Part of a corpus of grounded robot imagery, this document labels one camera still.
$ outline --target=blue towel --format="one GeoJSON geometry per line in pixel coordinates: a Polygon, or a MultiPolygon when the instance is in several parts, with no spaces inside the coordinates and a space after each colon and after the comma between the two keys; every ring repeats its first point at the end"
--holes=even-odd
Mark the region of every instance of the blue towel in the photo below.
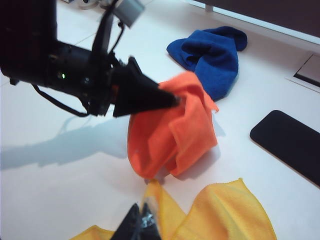
{"type": "Polygon", "coordinates": [[[248,43],[247,35],[233,27],[196,30],[166,48],[180,65],[193,71],[213,100],[226,96],[238,74],[237,51],[248,43]]]}

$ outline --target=black cable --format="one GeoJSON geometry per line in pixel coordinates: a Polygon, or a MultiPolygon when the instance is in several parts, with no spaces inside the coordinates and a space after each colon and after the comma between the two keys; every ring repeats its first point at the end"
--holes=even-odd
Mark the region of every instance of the black cable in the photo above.
{"type": "Polygon", "coordinates": [[[84,112],[79,112],[77,110],[74,110],[73,108],[67,106],[67,105],[64,105],[62,102],[58,101],[57,99],[53,98],[52,96],[48,95],[47,93],[45,93],[44,91],[41,91],[39,89],[39,87],[37,85],[33,85],[33,88],[36,90],[36,92],[38,94],[40,94],[42,97],[44,97],[45,99],[47,99],[50,103],[56,105],[58,108],[61,108],[71,114],[74,114],[78,117],[86,117],[89,115],[89,113],[84,113],[84,112]]]}
{"type": "Polygon", "coordinates": [[[123,23],[122,21],[120,21],[120,22],[118,23],[118,26],[121,28],[121,32],[120,32],[118,38],[116,39],[113,47],[111,48],[110,53],[112,53],[112,52],[114,51],[114,49],[115,49],[116,46],[118,45],[118,42],[119,42],[122,34],[124,34],[124,31],[125,31],[125,25],[124,25],[124,23],[123,23]]]}

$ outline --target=microfiber towel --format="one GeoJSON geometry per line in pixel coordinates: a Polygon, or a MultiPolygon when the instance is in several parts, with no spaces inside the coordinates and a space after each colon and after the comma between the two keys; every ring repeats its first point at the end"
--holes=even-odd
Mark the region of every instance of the microfiber towel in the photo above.
{"type": "Polygon", "coordinates": [[[218,107],[193,72],[161,82],[159,88],[179,96],[179,106],[132,114],[128,127],[128,159],[145,179],[163,166],[177,176],[217,144],[212,109],[218,107]]]}
{"type": "Polygon", "coordinates": [[[196,30],[188,38],[170,43],[167,51],[186,70],[194,72],[213,100],[224,98],[238,74],[237,51],[247,35],[230,26],[196,30]]]}
{"type": "MultiPolygon", "coordinates": [[[[276,240],[262,205],[240,178],[206,186],[188,214],[156,180],[146,188],[148,203],[162,240],[276,240]]],[[[111,231],[93,226],[71,240],[109,240],[111,231]]]]}

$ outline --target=white table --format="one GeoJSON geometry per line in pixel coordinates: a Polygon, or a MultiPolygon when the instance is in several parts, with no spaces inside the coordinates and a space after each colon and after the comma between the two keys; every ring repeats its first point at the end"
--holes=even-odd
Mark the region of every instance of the white table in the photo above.
{"type": "MultiPolygon", "coordinates": [[[[167,54],[173,40],[195,29],[233,26],[249,43],[239,52],[239,75],[213,114],[218,146],[175,178],[159,174],[187,213],[206,185],[243,178],[268,213],[278,239],[318,240],[320,189],[254,144],[250,130],[278,109],[320,132],[320,94],[288,81],[318,45],[186,4],[149,0],[145,13],[116,48],[136,57],[157,82],[183,71],[167,54]]],[[[58,37],[91,48],[102,11],[58,2],[58,37]]],[[[113,24],[112,40],[119,32],[113,24]]],[[[69,239],[91,225],[115,230],[140,202],[145,181],[127,157],[129,117],[77,118],[40,97],[31,85],[1,75],[1,239],[69,239]]],[[[57,98],[81,109],[76,99],[57,98]]]]}

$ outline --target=yellow towel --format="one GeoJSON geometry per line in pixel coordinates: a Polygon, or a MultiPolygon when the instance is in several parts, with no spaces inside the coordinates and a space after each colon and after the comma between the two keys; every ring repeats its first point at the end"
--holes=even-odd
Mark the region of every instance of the yellow towel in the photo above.
{"type": "MultiPolygon", "coordinates": [[[[240,178],[206,186],[185,215],[156,181],[143,197],[154,212],[162,240],[276,240],[271,222],[240,178]]],[[[92,226],[71,240],[109,240],[111,231],[92,226]]]]}

